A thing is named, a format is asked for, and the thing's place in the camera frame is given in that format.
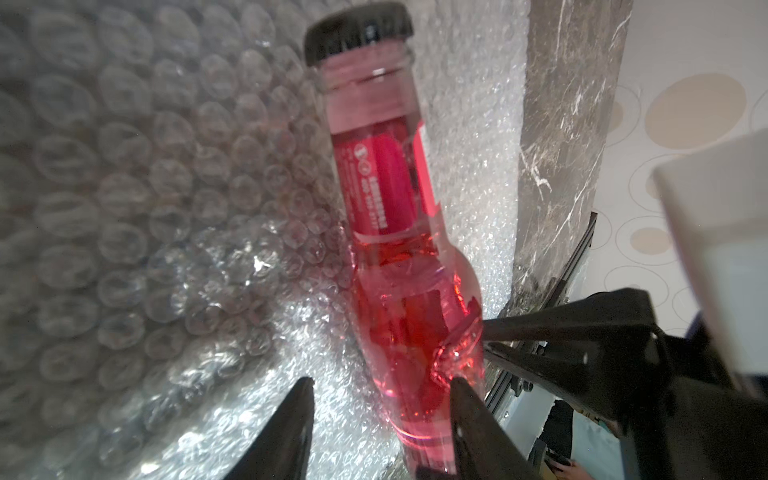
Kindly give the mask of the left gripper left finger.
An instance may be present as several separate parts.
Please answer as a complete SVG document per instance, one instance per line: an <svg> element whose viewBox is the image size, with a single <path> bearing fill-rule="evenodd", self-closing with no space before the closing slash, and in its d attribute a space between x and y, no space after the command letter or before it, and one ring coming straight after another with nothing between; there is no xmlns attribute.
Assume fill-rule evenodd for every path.
<svg viewBox="0 0 768 480"><path fill-rule="evenodd" d="M314 425L314 381L295 382L226 480L305 479Z"/></svg>

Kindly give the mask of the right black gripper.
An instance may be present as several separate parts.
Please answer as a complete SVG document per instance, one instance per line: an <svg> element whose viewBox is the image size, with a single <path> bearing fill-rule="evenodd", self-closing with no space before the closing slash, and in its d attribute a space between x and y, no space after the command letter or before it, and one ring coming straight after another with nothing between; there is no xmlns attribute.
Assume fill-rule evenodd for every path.
<svg viewBox="0 0 768 480"><path fill-rule="evenodd" d="M487 344L510 373L609 420L620 420L628 479L764 479L767 401L734 387L712 351L654 327L650 296L624 288L488 320L485 342L648 338L644 356L598 347L579 361Z"/></svg>

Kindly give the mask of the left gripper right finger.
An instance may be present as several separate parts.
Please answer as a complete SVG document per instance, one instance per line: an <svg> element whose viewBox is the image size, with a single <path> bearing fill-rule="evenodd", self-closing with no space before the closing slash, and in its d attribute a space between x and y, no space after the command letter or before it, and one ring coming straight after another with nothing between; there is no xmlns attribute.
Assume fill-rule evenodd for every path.
<svg viewBox="0 0 768 480"><path fill-rule="evenodd" d="M458 479L539 479L463 377L450 383L450 414Z"/></svg>

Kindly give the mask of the red drink bottle front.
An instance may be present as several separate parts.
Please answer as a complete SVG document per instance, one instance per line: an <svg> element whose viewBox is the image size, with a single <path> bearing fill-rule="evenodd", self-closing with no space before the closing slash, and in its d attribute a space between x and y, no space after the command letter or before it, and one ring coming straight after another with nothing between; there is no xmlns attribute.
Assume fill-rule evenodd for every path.
<svg viewBox="0 0 768 480"><path fill-rule="evenodd" d="M413 33L403 4L368 3L313 24L304 57L324 90L358 344L409 470L452 475L450 383L483 384L482 298L433 193Z"/></svg>

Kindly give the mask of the single bubble wrap sheet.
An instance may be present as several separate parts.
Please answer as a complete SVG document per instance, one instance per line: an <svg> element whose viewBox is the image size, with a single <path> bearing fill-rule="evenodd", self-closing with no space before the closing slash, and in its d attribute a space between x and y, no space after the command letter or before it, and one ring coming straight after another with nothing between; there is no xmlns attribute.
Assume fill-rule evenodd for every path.
<svg viewBox="0 0 768 480"><path fill-rule="evenodd" d="M315 382L312 479L442 470L354 336L303 38L344 1L1 5L1 475L222 479Z"/></svg>

